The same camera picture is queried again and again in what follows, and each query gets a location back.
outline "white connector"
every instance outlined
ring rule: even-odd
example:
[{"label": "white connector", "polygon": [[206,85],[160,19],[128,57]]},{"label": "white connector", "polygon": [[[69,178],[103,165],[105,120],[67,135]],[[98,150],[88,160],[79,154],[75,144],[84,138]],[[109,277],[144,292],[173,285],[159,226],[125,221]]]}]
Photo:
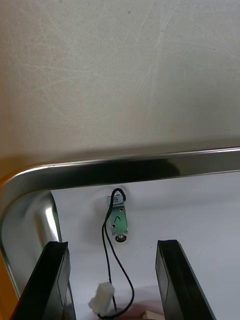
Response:
[{"label": "white connector", "polygon": [[96,315],[103,317],[108,313],[114,291],[114,287],[109,282],[98,285],[95,297],[88,304]]}]

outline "chrome frame edge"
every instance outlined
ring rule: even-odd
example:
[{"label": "chrome frame edge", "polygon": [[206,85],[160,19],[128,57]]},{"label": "chrome frame edge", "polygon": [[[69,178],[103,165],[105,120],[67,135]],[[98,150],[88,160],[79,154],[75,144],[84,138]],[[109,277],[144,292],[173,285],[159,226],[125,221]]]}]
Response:
[{"label": "chrome frame edge", "polygon": [[6,176],[0,180],[0,250],[13,285],[14,277],[3,246],[2,226],[8,212],[12,211],[13,207],[18,210],[23,197],[28,196],[30,199],[33,194],[54,189],[235,171],[240,171],[240,147],[44,163]]}]

